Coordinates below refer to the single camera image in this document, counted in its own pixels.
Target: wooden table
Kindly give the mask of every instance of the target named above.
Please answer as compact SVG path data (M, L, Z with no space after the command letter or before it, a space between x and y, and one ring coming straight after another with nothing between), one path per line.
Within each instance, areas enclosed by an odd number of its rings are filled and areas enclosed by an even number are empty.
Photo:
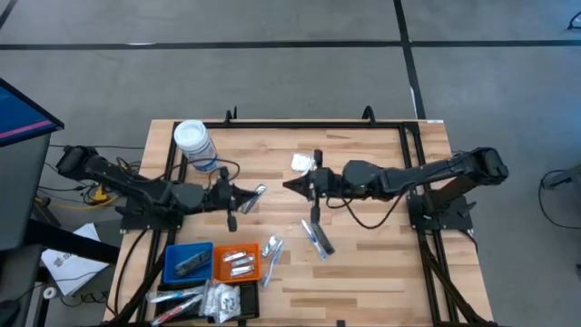
M141 174L154 177L163 173L173 123L174 120L152 121ZM419 128L428 162L450 157L443 123L419 121ZM241 165L235 181L237 186L254 189L258 183L264 183L268 190L251 213L236 214L238 232L228 232L226 213L197 214L185 218L176 243L262 245L272 234L284 238L285 251L274 268L271 284L260 292L261 317L250 320L249 325L335 325L337 320L345 320L349 326L431 324L418 238L409 227L404 201L383 226L372 231L359 227L347 210L331 210L323 204L321 225L336 253L322 262L300 225L300 219L308 219L310 205L303 197L282 187L283 181L298 176L291 170L292 155L311 154L316 148L324 152L324 165L336 173L351 159L404 167L397 130L211 129L210 133L220 157ZM417 164L413 146L410 151L413 163ZM189 167L186 182L207 183L207 176ZM355 201L352 206L364 223L372 224L385 215L391 203L368 200ZM109 297L112 306L120 267L138 234L130 232L123 238ZM143 279L151 235L148 232L141 239L129 260L120 293L122 307ZM474 244L455 231L443 232L443 238L453 282L474 309L491 320ZM263 264L262 270L266 271L269 263ZM437 286L440 311L446 319L443 292L438 282ZM147 320L153 318L153 312L150 306ZM112 317L107 312L104 318Z

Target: monitor screen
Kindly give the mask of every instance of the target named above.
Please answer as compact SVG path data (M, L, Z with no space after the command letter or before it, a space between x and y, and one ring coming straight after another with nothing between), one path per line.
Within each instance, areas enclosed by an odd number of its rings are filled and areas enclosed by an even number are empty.
M0 79L0 146L63 129L63 123Z

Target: white paper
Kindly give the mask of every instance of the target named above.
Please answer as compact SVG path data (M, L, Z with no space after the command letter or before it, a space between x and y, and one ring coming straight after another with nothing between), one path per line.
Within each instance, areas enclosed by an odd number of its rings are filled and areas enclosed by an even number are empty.
M92 223L87 223L83 227L74 231L74 233L95 241L101 241L99 235L97 235L97 230L94 228L94 224ZM80 258L74 254L62 253L55 250L45 250L42 259L44 265L46 265L46 268L48 268L48 271L51 272L51 275L56 281L62 279L73 279L89 273L85 277L74 281L56 282L64 295L69 295L75 292L96 275L96 273L92 272L100 272L109 265L109 263L100 263Z

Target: gray floor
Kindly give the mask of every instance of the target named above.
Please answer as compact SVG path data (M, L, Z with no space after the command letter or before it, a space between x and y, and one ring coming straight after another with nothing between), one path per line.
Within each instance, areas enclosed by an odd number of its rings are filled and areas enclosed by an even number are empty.
M8 1L0 0L0 6ZM404 0L413 41L581 39L566 31L576 1ZM397 40L391 1L19 0L0 44L268 40ZM537 186L550 169L581 163L581 47L415 48L428 118L444 119L453 149L496 147L511 175L481 188L473 219L493 313L513 326L581 320L581 232L549 224ZM66 124L55 144L145 142L154 118L414 118L399 48L0 51L0 75ZM139 160L141 151L102 150ZM58 150L51 150L54 164ZM42 183L71 182L46 170ZM569 187L546 193L561 223L581 225ZM67 228L118 215L55 209ZM89 290L108 290L104 274ZM96 324L104 307L52 301L48 326Z

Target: yellow cable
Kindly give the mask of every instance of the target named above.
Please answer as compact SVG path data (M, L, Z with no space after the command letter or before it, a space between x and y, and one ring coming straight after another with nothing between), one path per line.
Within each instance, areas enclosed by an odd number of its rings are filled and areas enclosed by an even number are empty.
M66 205L66 204L60 204L60 203L51 203L50 205L53 205L55 207L62 208L62 209L69 209L69 210L94 210L94 209L103 208L103 207L113 203L117 199L119 199L119 196L115 196L107 202L99 203L99 204L92 205L92 206ZM36 201L39 203L42 202L42 200L39 198L36 198Z

